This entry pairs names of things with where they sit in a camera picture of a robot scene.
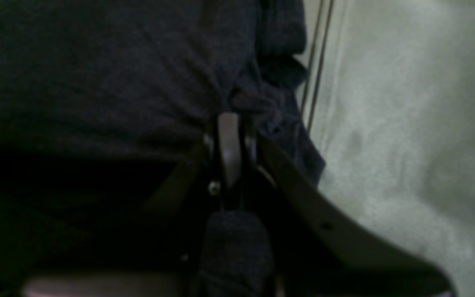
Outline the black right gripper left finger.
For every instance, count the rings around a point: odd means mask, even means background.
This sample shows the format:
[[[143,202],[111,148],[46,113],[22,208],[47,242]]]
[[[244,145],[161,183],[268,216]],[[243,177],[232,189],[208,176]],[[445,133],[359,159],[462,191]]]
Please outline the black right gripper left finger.
[[[221,113],[201,143],[137,210],[118,248],[101,244],[81,255],[88,268],[43,271],[23,284],[25,297],[207,297],[200,274],[206,222],[242,179],[242,118]]]

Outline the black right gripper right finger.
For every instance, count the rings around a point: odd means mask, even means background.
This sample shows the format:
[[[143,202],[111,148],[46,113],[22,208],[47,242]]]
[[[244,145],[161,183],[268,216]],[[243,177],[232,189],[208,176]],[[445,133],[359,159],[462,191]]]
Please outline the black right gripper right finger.
[[[269,233],[285,295],[452,295],[436,265],[351,220],[272,141],[257,137],[263,192],[253,201]]]

